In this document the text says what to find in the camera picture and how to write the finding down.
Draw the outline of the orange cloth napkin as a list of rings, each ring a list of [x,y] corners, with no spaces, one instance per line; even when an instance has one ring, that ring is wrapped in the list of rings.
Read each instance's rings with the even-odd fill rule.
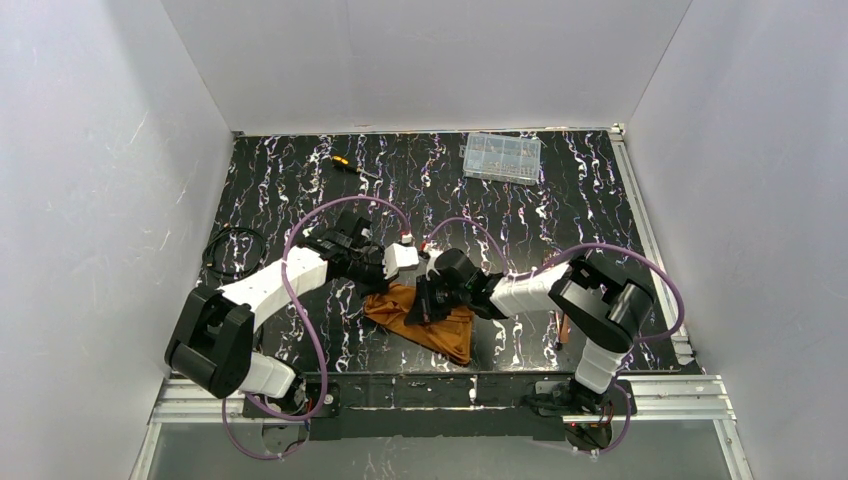
[[[456,365],[469,365],[474,313],[460,306],[452,309],[444,320],[406,324],[413,317],[414,300],[414,287],[394,283],[387,293],[365,297],[364,315],[406,340],[445,355]]]

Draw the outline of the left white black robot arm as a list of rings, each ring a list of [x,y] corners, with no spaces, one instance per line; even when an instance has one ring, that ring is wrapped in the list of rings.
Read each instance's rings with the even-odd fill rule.
[[[297,240],[286,258],[221,289],[195,287],[164,353],[165,363],[216,398],[240,390],[283,398],[297,383],[289,365],[259,353],[254,335],[293,294],[346,279],[361,293],[383,293],[401,270],[417,264],[411,238],[382,246],[371,223],[351,211],[336,224]]]

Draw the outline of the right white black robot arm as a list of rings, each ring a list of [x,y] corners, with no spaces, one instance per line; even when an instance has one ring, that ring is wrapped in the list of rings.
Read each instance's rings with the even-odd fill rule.
[[[461,250],[434,257],[416,279],[409,325],[442,322],[458,307],[487,320],[558,311],[586,337],[571,381],[573,394],[601,397],[653,309],[649,289],[605,257],[592,253],[527,277],[486,273]]]

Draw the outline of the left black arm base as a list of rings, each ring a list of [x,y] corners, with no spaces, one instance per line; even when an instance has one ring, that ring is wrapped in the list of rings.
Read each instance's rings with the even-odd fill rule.
[[[279,399],[259,394],[245,394],[244,413],[253,416],[265,414],[268,417],[290,419],[301,417],[323,403],[312,419],[335,418],[340,414],[341,386],[332,379],[328,380],[326,391],[321,394],[320,377],[310,374],[297,378],[288,392]]]

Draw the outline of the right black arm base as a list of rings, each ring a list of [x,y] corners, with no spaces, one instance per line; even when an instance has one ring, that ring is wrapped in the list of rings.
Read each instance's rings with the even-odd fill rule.
[[[602,414],[623,415],[638,412],[629,381],[616,378],[603,393],[596,393],[571,376],[558,380],[537,381],[524,397],[525,403],[542,416]]]

